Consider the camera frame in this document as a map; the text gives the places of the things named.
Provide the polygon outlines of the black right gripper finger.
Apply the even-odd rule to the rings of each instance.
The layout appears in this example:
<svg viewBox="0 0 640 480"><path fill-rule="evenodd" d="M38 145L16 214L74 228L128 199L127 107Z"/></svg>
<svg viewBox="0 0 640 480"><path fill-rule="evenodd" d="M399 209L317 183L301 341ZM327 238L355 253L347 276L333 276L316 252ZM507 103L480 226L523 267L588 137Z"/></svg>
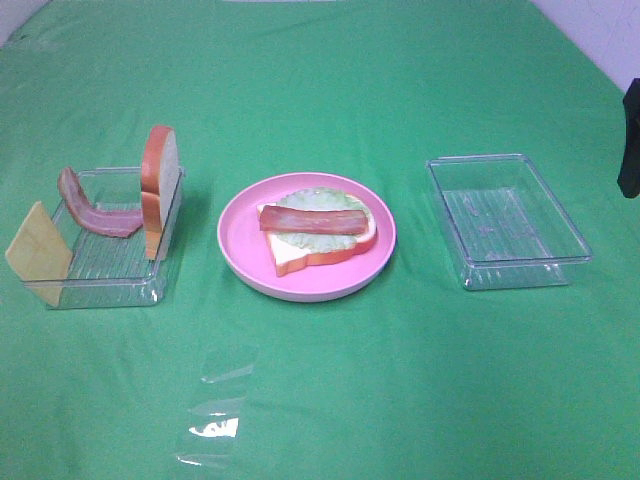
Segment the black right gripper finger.
<svg viewBox="0 0 640 480"><path fill-rule="evenodd" d="M623 98L626 123L625 148L617 184L625 198L639 195L639 101L640 79L634 78Z"/></svg>

